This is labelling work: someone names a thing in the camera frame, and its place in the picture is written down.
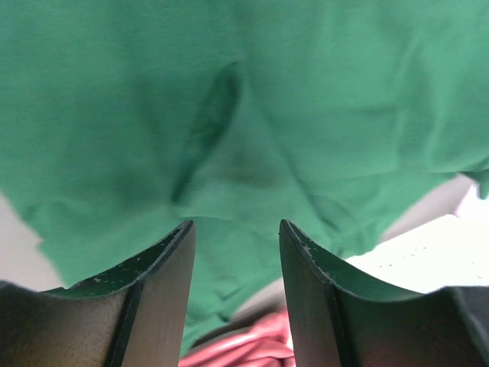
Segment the green t shirt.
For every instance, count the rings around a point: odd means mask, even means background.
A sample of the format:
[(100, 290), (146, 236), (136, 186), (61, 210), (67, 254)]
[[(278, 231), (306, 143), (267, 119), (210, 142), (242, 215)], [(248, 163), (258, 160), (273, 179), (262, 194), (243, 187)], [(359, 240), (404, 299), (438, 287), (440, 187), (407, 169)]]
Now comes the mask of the green t shirt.
[(69, 286), (194, 221), (183, 350), (282, 219), (361, 255), (459, 174), (487, 196), (486, 1), (1, 3), (3, 194)]

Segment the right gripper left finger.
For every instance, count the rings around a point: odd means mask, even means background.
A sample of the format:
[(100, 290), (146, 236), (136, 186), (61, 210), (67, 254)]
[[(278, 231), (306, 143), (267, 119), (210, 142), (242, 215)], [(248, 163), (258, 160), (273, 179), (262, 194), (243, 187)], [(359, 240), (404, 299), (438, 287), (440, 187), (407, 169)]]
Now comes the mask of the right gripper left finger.
[(175, 366), (196, 251), (185, 221), (71, 288), (1, 284), (3, 366)]

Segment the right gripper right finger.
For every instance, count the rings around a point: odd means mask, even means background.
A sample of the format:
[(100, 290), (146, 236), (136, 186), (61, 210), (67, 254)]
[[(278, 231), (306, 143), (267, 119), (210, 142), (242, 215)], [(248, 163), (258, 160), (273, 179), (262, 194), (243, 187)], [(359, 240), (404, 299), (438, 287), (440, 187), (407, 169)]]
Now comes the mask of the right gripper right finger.
[(416, 293), (377, 279), (287, 220), (280, 260), (298, 366), (486, 366), (488, 289)]

